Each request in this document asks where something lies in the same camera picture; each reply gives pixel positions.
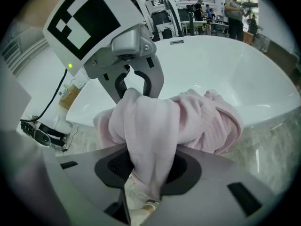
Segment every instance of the pink cloth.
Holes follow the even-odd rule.
[[[158,200],[182,144],[208,153],[221,153],[241,134],[242,122],[233,106],[214,90],[204,97],[190,89],[167,100],[128,89],[115,108],[94,118],[103,147],[127,143],[134,164],[133,180]]]

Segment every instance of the black pants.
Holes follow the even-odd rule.
[[[228,22],[229,22],[230,39],[237,39],[238,41],[243,41],[244,40],[243,23],[230,17]]]

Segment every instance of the marble surface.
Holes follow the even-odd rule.
[[[75,124],[67,138],[67,152],[57,156],[101,149],[95,128]],[[301,108],[245,128],[242,136],[221,154],[245,168],[275,194],[288,188],[301,162]]]

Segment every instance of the floor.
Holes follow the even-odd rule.
[[[92,127],[74,125],[67,152],[57,156],[101,149]],[[301,108],[270,121],[245,128],[242,136],[221,156],[244,167],[275,194],[288,188],[301,162]]]

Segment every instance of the white bathtub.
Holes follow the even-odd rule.
[[[171,41],[184,43],[170,45]],[[301,98],[285,73],[269,58],[242,42],[215,36],[186,36],[156,42],[165,76],[159,98],[192,88],[199,94],[215,89],[235,106],[245,126],[274,118],[301,106]],[[143,89],[132,71],[128,88]],[[115,106],[98,80],[90,80],[72,104],[67,121],[93,126],[92,119]]]

